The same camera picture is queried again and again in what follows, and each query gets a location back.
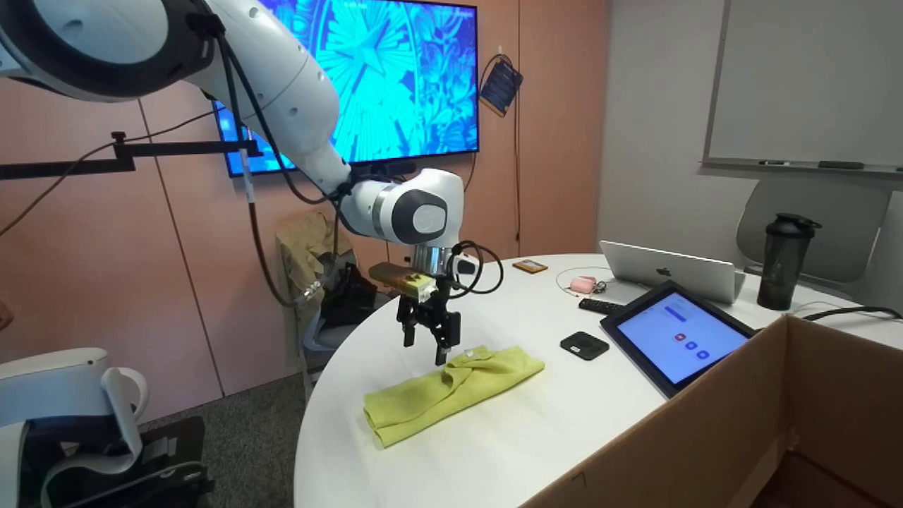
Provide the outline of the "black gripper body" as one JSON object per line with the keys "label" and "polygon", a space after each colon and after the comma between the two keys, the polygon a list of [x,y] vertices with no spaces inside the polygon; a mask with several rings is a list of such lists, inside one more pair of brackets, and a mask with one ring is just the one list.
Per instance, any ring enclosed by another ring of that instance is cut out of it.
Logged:
{"label": "black gripper body", "polygon": [[397,320],[414,319],[414,327],[422,323],[422,327],[435,329],[445,316],[456,316],[445,308],[449,291],[451,291],[449,275],[427,275],[418,271],[404,274],[401,275]]}

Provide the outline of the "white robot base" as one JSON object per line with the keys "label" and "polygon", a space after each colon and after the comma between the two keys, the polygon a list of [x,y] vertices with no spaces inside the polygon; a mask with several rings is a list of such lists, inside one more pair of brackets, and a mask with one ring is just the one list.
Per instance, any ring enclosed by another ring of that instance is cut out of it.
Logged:
{"label": "white robot base", "polygon": [[123,473],[145,442],[137,418],[147,405],[147,378],[132,366],[112,366],[102,347],[73,347],[6,361],[0,366],[0,508],[16,508],[25,428],[30,423],[112,423],[123,453],[80,453],[44,473],[68,469]]}

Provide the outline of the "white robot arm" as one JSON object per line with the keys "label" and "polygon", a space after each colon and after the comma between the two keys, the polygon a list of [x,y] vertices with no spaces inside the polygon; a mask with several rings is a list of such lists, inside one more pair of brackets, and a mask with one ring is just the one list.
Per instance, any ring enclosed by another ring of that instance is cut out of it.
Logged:
{"label": "white robot arm", "polygon": [[188,80],[231,107],[286,155],[362,236],[414,250],[428,288],[406,294],[397,320],[461,343],[449,308],[449,254],[461,243],[462,178],[420,168],[369,179],[332,148],[338,95],[322,64],[260,0],[0,0],[8,79],[87,100],[140,97]]}

